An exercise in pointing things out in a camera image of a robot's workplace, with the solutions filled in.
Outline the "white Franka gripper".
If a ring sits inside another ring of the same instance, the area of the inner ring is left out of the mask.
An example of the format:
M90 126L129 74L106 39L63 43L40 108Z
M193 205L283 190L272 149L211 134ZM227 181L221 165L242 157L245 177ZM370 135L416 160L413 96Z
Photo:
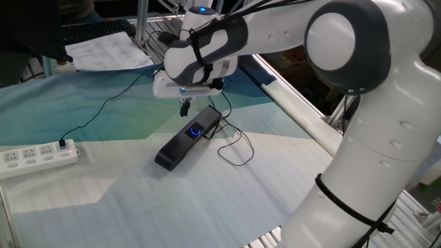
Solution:
M216 96L223 90L223 79L210 79L206 83L193 83L190 86L180 86L173 82L165 70L155 72L153 83L153 94L158 99L180 98L180 116L188 115L189 103L200 96Z

